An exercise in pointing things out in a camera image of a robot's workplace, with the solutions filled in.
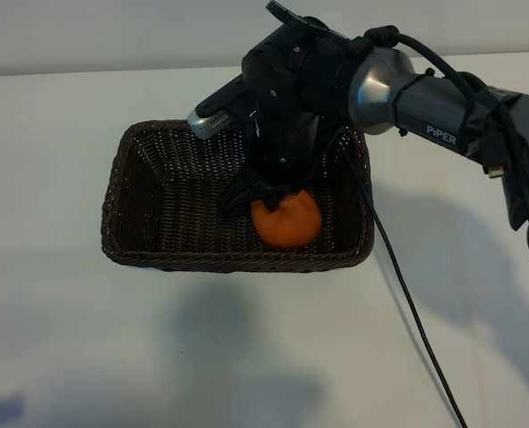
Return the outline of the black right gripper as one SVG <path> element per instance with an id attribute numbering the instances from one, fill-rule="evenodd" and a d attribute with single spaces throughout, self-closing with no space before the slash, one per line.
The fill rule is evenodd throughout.
<path id="1" fill-rule="evenodd" d="M 319 116 L 312 112 L 280 115 L 258 109 L 254 115 L 254 136 L 250 141 L 248 171 L 237 171 L 220 194 L 224 213 L 257 200 L 279 196 L 283 189 L 299 186 L 314 169 L 314 145 Z M 285 201 L 300 196 L 291 189 Z"/>

